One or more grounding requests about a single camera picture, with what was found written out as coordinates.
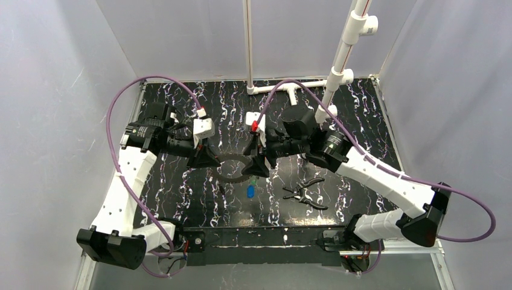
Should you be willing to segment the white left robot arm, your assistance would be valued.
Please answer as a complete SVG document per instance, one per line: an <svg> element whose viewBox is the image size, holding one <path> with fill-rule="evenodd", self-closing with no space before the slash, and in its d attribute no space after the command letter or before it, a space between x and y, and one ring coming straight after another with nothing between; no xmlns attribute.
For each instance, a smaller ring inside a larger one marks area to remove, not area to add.
<svg viewBox="0 0 512 290"><path fill-rule="evenodd" d="M77 233L76 241L95 262L137 269L146 253L171 245L179 221L157 219L141 228L133 227L136 209L147 177L158 155L187 159L191 168L219 167L220 161L208 147L214 123L204 108L192 123L179 121L177 109L166 103L152 103L146 116L130 122L123 133L120 150L114 155L115 175L97 216L88 229Z"/></svg>

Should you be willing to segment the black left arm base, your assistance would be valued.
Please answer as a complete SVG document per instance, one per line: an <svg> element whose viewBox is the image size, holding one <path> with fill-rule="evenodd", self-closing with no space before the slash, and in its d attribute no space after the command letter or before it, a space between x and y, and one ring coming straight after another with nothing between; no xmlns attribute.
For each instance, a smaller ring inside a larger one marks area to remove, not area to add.
<svg viewBox="0 0 512 290"><path fill-rule="evenodd" d="M148 230L141 230L137 236L144 238L147 253L168 257L204 251L206 231L203 228L176 228L171 224L164 225L162 230L152 225Z"/></svg>

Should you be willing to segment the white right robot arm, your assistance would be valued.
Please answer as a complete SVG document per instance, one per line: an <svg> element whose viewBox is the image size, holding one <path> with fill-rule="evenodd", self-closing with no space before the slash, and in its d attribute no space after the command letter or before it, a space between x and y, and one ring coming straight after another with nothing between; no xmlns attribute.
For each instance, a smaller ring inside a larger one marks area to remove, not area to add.
<svg viewBox="0 0 512 290"><path fill-rule="evenodd" d="M347 135L322 129L315 113L304 105L285 109L281 121L285 132L266 127L265 116L259 112L246 113L252 140L243 152L250 157L243 175L268 178L277 159L303 154L313 165L351 178L398 207L386 213L355 215L345 230L346 240L370 243L403 237L419 246L434 246L450 191L408 181L402 172L357 148Z"/></svg>

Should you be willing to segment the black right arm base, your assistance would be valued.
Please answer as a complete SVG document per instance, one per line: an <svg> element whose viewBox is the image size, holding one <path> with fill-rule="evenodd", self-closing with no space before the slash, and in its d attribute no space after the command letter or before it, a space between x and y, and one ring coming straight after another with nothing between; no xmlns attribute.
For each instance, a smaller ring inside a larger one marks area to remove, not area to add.
<svg viewBox="0 0 512 290"><path fill-rule="evenodd" d="M339 253L345 271L358 276L374 269L385 249L383 240L364 242L353 234L334 229L323 231L314 243L326 252Z"/></svg>

